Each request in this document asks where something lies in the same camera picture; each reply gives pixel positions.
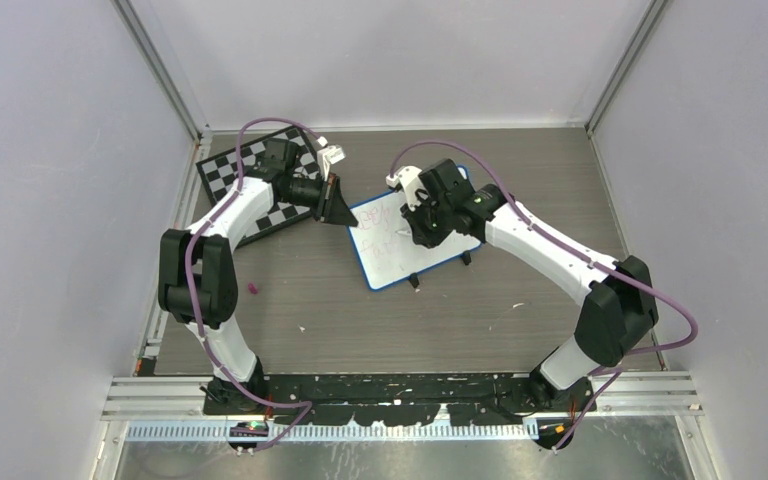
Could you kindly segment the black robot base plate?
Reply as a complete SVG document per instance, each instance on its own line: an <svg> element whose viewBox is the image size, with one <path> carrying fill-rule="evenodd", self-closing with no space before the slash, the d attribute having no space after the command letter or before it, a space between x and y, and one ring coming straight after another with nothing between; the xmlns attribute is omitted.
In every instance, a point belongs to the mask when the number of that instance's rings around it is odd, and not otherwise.
<svg viewBox="0 0 768 480"><path fill-rule="evenodd" d="M594 392L585 378L563 393L540 392L527 376L510 373L272 375L255 389L270 406L218 379L200 388L207 415L253 414L288 425L309 401L305 425L387 427L426 426L440 414L458 427L514 425L536 413L570 419Z"/></svg>

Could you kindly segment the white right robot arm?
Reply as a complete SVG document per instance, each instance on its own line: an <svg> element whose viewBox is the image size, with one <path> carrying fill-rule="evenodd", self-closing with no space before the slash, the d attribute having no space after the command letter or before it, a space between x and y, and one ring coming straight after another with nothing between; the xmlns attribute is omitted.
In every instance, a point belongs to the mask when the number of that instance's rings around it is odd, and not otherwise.
<svg viewBox="0 0 768 480"><path fill-rule="evenodd" d="M579 306L572 336L529 374L534 403L556 410L571 387L600 367L617 366L659 319L648 266L588 250L550 227L495 184L480 189L450 159L386 178L404 196L412 241L431 249L458 233L503 250L554 282Z"/></svg>

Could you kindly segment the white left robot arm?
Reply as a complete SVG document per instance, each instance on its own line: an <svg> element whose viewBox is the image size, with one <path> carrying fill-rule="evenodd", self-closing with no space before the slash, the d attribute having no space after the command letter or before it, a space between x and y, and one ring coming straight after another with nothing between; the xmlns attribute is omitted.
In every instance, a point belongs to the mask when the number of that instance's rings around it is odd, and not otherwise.
<svg viewBox="0 0 768 480"><path fill-rule="evenodd" d="M237 161L237 176L222 199L185 229L161 237L158 303L199 340L213 368L210 387L228 396L244 414L258 412L267 398L260 359L244 340L235 319L239 286L233 252L277 203L305 207L315 220L355 227L332 166L343 149L318 138L314 177L296 174L298 144L268 139L251 164Z"/></svg>

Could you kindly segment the blue framed whiteboard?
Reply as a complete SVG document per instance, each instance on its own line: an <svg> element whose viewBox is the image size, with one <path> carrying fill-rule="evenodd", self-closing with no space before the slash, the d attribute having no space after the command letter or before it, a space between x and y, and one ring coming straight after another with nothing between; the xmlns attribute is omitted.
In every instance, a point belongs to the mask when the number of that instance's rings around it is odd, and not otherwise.
<svg viewBox="0 0 768 480"><path fill-rule="evenodd" d="M421 201L430 199L427 190L418 196ZM458 233L431 249L414 244L411 237L397 235L397 230L409 230L402 217L405 205L404 193L391 190L351 208L359 225L348 229L350 242L367 286L373 291L404 280L417 288L419 274L454 259L469 264L471 252L481 246L478 239Z"/></svg>

